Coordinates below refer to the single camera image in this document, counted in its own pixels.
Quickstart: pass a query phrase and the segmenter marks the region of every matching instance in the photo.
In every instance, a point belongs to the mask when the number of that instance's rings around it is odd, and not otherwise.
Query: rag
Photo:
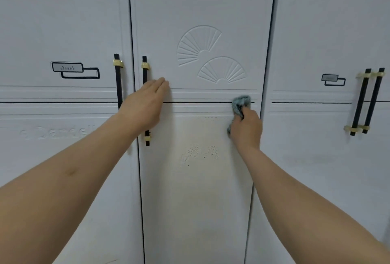
[[[249,95],[241,95],[237,98],[234,98],[232,101],[233,113],[235,115],[239,115],[241,117],[241,120],[244,119],[242,107],[245,106],[245,107],[250,108],[250,103],[251,103],[251,98]],[[227,133],[229,135],[230,135],[230,128],[231,128],[231,124],[227,128]]]

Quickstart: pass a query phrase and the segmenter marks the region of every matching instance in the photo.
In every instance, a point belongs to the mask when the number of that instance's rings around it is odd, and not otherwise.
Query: person's right hand
[[[242,108],[244,119],[236,115],[231,125],[230,137],[238,152],[243,155],[246,150],[259,149],[263,124],[256,111],[247,107]]]
[[[163,99],[168,90],[169,82],[163,77],[147,81],[124,100],[117,115],[139,135],[158,124]]]

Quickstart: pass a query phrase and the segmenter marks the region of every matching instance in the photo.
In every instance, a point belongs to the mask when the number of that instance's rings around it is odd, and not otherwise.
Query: cabinet door
[[[169,101],[261,99],[272,0],[131,0],[136,88],[142,56]]]
[[[0,186],[65,149],[115,104],[0,104]],[[137,145],[110,173],[55,264],[143,263]]]
[[[133,59],[129,0],[0,0],[0,8],[0,102],[117,100],[114,53],[129,68]]]
[[[163,104],[139,138],[145,262],[243,263],[252,180],[227,135],[230,104]]]
[[[356,136],[343,130],[353,108],[351,104],[269,104],[261,149],[382,241],[390,218],[390,103],[377,103],[368,134]],[[256,194],[252,211],[247,263],[294,263],[286,251],[280,252],[284,249]]]
[[[358,73],[388,68],[389,15],[387,0],[277,0],[270,98],[351,102],[361,85]],[[326,78],[336,81],[322,81]],[[383,78],[378,100],[390,101],[389,76]]]

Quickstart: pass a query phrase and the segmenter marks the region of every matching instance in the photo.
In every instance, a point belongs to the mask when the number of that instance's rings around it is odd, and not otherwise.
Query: white panel
[[[99,127],[116,104],[0,104],[0,186]],[[137,145],[107,178],[56,264],[142,263]]]
[[[139,138],[146,264],[244,262],[252,180],[231,119],[230,104],[163,104]]]
[[[0,0],[0,7],[0,102],[117,100],[114,53],[132,69],[129,0]],[[62,78],[53,61],[93,70]]]
[[[361,119],[365,119],[367,106]],[[343,130],[353,113],[351,104],[268,105],[261,149],[294,178],[384,240],[390,219],[390,103],[376,104],[368,134],[353,137]],[[247,263],[261,259],[293,263],[287,253],[280,252],[282,244],[270,231],[258,198],[253,199]],[[271,248],[262,253],[262,244]]]
[[[131,0],[136,88],[170,81],[170,101],[261,99],[272,0]]]
[[[388,68],[389,15],[387,0],[277,0],[270,98],[351,102],[361,87],[355,79],[359,72]],[[323,74],[337,74],[345,85],[325,85]],[[370,85],[367,99],[374,80]],[[378,100],[390,100],[389,76],[383,78]]]

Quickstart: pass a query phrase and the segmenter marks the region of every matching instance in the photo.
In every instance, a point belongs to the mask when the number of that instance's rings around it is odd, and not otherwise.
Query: cabinet handle
[[[147,62],[146,56],[142,56],[141,68],[142,68],[142,75],[144,77],[144,84],[145,84],[145,82],[147,82],[147,71],[150,69],[150,66],[149,66],[149,63]],[[145,144],[146,144],[146,146],[150,146],[150,138],[151,138],[150,132],[145,131]]]
[[[365,128],[363,128],[363,132],[362,132],[364,134],[367,134],[368,130],[370,129],[371,117],[373,116],[373,112],[374,112],[374,108],[375,108],[375,104],[376,104],[376,99],[378,97],[379,88],[381,87],[381,82],[382,82],[382,78],[384,75],[385,75],[385,69],[379,68],[378,73],[376,73],[377,77],[376,77],[376,81],[375,81],[373,95],[371,96],[370,106],[368,107],[367,117],[366,117],[366,121],[364,123]]]
[[[358,131],[358,124],[360,113],[362,112],[365,92],[367,90],[368,79],[370,77],[371,69],[366,69],[363,76],[362,88],[360,89],[358,104],[356,105],[355,116],[353,118],[352,126],[345,126],[344,130],[349,131],[351,136],[354,136]]]
[[[115,77],[117,79],[117,96],[118,96],[118,109],[123,102],[122,94],[122,77],[120,76],[120,69],[123,68],[123,61],[119,59],[119,54],[114,54],[114,66],[115,66]]]

